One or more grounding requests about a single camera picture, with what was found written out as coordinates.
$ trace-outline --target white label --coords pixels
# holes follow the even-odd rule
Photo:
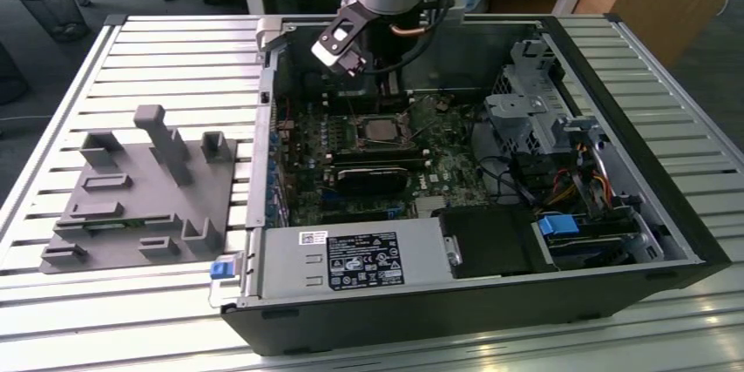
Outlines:
[[[325,244],[328,238],[326,231],[301,231],[300,232],[300,246],[308,244]]]

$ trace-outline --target metal bracket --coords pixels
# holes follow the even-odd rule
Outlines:
[[[266,52],[281,44],[284,20],[281,17],[266,16],[256,24],[256,44],[258,51]]]

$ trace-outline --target aluminum table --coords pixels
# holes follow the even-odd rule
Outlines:
[[[225,251],[242,248],[258,101],[257,21],[250,16],[129,17],[102,28],[0,211],[0,370],[744,366],[744,158],[624,24],[601,16],[561,22],[733,259],[713,277],[596,321],[262,358],[208,303],[209,263],[41,274],[41,249],[84,165],[77,148],[85,131],[106,128],[121,142],[146,140],[132,123],[141,104],[168,109],[165,122],[185,139],[221,130],[240,141]],[[572,85],[568,89],[576,92]],[[580,97],[576,102],[589,112]],[[216,291],[230,296],[237,289]]]

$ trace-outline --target power supply label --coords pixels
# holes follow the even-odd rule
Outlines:
[[[394,233],[328,237],[325,247],[328,286],[333,291],[405,283]]]

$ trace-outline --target gray plastic part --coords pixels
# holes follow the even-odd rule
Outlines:
[[[180,253],[176,242],[168,236],[140,239],[137,250],[148,259],[177,256]]]
[[[116,167],[112,152],[122,149],[118,140],[110,132],[89,132],[82,140],[80,153],[93,167]]]
[[[201,136],[201,153],[206,162],[229,161],[232,159],[230,147],[222,132],[205,132]]]
[[[77,244],[62,241],[56,246],[44,248],[41,258],[56,266],[77,266],[85,262],[86,251]]]
[[[72,207],[69,216],[72,218],[93,219],[93,218],[113,218],[121,216],[124,207],[116,201],[113,202],[93,202],[89,204],[76,204]]]
[[[220,132],[205,135],[206,145],[184,142],[161,124],[161,109],[146,105],[134,113],[154,147],[121,145],[109,132],[88,135],[81,152],[98,149],[94,155],[113,163],[96,157],[98,164],[88,160],[82,168],[41,255],[42,273],[205,261],[222,253],[237,142]],[[188,184],[173,181],[174,161]]]
[[[188,171],[188,150],[177,130],[169,130],[162,123],[165,109],[160,105],[140,105],[134,112],[134,126],[142,129],[154,145],[156,159],[165,163],[178,186],[189,185],[194,178]]]
[[[210,253],[218,249],[221,241],[220,234],[213,227],[212,221],[206,218],[201,230],[197,230],[190,221],[184,223],[181,230],[181,240],[196,254]]]
[[[92,176],[85,179],[81,185],[89,192],[104,189],[125,189],[129,186],[132,186],[132,178],[124,173]]]

